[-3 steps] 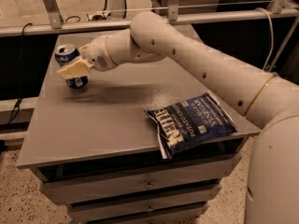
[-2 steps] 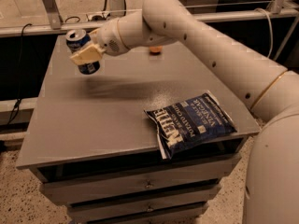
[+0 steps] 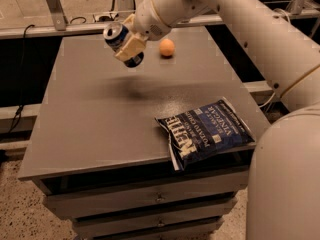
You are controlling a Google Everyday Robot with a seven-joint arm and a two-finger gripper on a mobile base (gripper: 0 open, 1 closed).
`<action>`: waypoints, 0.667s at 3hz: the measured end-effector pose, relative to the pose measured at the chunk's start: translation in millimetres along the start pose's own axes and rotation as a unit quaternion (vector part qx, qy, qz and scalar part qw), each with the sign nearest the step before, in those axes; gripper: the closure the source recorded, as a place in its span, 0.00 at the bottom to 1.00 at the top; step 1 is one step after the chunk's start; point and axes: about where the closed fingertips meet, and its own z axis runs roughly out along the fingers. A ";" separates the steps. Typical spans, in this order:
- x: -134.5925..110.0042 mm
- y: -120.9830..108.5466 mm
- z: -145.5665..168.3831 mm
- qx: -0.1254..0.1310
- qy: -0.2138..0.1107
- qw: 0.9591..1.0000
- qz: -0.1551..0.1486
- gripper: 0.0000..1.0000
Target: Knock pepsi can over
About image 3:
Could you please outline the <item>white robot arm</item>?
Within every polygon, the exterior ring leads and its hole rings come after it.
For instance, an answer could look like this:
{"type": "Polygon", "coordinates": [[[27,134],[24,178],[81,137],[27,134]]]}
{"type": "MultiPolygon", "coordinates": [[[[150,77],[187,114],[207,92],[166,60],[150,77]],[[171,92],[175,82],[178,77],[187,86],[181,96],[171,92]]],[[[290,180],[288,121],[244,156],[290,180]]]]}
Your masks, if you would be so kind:
{"type": "Polygon", "coordinates": [[[255,148],[246,240],[320,240],[320,50],[259,0],[144,0],[124,23],[130,58],[205,8],[218,13],[288,114],[255,148]]]}

